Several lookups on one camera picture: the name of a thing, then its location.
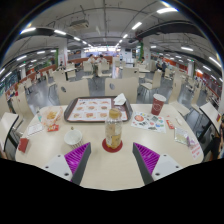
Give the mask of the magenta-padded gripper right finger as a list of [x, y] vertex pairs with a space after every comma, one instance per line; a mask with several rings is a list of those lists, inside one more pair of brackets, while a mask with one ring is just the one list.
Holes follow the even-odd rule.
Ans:
[[158, 154], [138, 143], [133, 144], [132, 152], [145, 185], [182, 169], [168, 154]]

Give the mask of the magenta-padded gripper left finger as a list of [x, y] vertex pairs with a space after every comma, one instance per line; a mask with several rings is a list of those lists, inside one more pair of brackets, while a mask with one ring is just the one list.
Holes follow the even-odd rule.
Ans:
[[43, 166], [43, 169], [65, 180], [75, 183], [76, 185], [79, 185], [83, 178], [90, 154], [91, 144], [86, 143], [73, 149], [65, 155], [56, 155]]

